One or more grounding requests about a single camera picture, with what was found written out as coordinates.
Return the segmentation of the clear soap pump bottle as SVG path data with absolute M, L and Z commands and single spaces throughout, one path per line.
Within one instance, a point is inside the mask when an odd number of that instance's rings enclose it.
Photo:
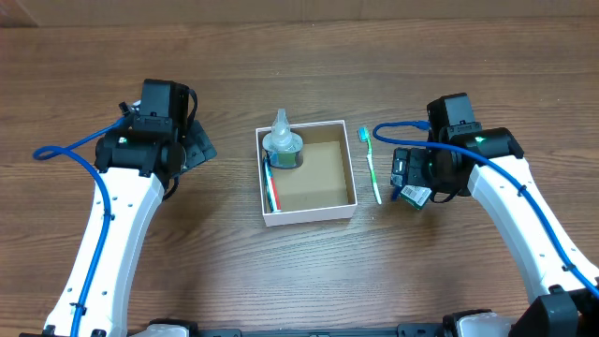
M 270 133 L 262 140 L 262 147 L 273 168 L 296 169 L 302 165 L 303 140 L 291 130 L 285 109 L 278 109 Z

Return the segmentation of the teal toothpaste tube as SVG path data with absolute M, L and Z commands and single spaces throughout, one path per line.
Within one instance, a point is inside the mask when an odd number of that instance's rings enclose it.
M 266 185 L 268 189 L 269 199 L 270 199 L 270 208 L 273 213 L 280 212 L 281 206 L 278 198 L 278 194 L 275 188 L 272 172 L 270 170 L 269 159 L 265 157 L 263 159 L 263 166 L 265 171 Z

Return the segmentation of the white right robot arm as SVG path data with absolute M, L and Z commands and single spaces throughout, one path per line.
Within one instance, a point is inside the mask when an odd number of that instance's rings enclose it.
M 511 132 L 484 129 L 467 94 L 444 95 L 414 126 L 426 141 L 397 140 L 393 199 L 417 209 L 443 194 L 476 200 L 519 268 L 529 306 L 518 318 L 489 309 L 446 315 L 437 336 L 595 336 L 598 269 L 576 247 L 538 190 Z

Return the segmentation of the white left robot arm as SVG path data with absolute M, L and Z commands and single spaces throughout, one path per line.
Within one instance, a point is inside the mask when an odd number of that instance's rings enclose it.
M 182 175 L 216 150 L 196 119 L 197 94 L 147 79 L 141 99 L 121 103 L 114 124 L 66 147 L 44 146 L 35 160 L 67 156 L 94 179 L 88 224 L 44 336 L 125 336 L 130 291 L 147 229 Z

